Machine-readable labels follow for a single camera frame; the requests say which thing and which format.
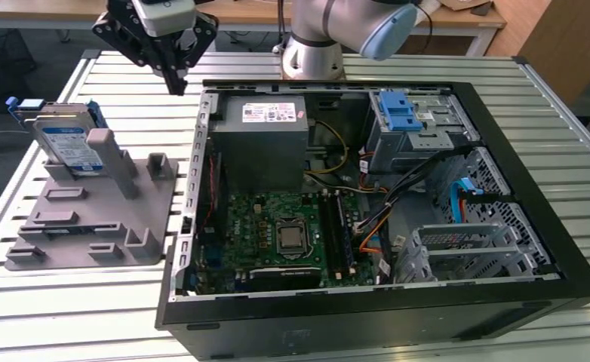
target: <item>motherboard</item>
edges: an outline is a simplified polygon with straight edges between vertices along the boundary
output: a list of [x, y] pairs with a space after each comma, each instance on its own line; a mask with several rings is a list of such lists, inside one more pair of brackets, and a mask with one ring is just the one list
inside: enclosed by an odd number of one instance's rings
[[352, 192], [230, 194], [224, 243], [202, 249], [201, 293], [372, 284], [371, 261], [353, 258], [359, 218]]

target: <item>wooden desk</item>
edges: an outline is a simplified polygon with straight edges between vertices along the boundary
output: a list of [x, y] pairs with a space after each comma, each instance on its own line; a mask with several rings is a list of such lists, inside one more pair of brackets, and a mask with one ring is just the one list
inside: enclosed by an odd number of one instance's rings
[[[276, 31], [276, 5], [262, 0], [214, 0], [198, 6], [214, 15], [225, 31]], [[104, 11], [104, 0], [0, 0], [0, 28], [18, 29], [89, 29]], [[435, 36], [467, 36], [473, 41], [467, 55], [481, 56], [496, 30], [505, 25], [492, 10], [479, 17], [468, 11], [451, 11], [441, 7], [433, 14]], [[285, 7], [289, 23], [289, 6]], [[413, 28], [413, 35], [428, 34], [428, 22]]]

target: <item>slatted aluminum table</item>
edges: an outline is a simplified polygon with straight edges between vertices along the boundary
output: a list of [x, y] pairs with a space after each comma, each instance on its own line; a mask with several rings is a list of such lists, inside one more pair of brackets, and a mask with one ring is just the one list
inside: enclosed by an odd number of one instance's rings
[[[345, 56], [351, 80], [465, 81], [477, 93], [590, 262], [590, 135], [528, 66], [508, 58]], [[182, 160], [165, 244], [178, 230], [186, 159], [202, 79], [278, 79], [270, 54], [202, 57], [184, 97], [116, 52], [80, 61], [57, 99], [93, 99], [132, 158], [164, 152]], [[192, 360], [153, 328], [164, 262], [153, 266], [6, 271], [18, 226], [46, 178], [33, 143], [0, 197], [0, 360]], [[590, 305], [548, 315], [492, 340], [343, 351], [278, 360], [590, 360]]]

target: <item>ram slot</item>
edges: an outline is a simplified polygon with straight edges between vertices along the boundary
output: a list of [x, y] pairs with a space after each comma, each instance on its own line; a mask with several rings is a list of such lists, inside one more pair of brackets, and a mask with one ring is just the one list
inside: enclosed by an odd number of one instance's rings
[[348, 271], [348, 274], [355, 274], [355, 269], [352, 268], [355, 261], [353, 261], [353, 248], [351, 247], [351, 229], [348, 226], [348, 221], [344, 218], [345, 211], [344, 211], [344, 206], [341, 204], [341, 196], [339, 196], [337, 194], [335, 195], [336, 195], [335, 200], [337, 204], [337, 217], [339, 217], [337, 221], [341, 227], [340, 239], [341, 239], [341, 248], [344, 250], [344, 266], [345, 270]]
[[335, 195], [323, 195], [317, 197], [317, 207], [320, 215], [321, 237], [324, 241], [325, 266], [329, 279], [341, 279], [343, 272], [347, 272], [344, 248], [341, 245], [341, 225], [337, 201]]

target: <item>cardboard box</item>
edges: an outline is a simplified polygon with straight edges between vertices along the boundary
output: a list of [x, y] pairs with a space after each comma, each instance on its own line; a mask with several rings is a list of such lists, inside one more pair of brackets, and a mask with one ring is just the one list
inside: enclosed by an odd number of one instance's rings
[[453, 11], [459, 11], [463, 9], [473, 8], [477, 5], [483, 5], [489, 0], [437, 0], [441, 5]]

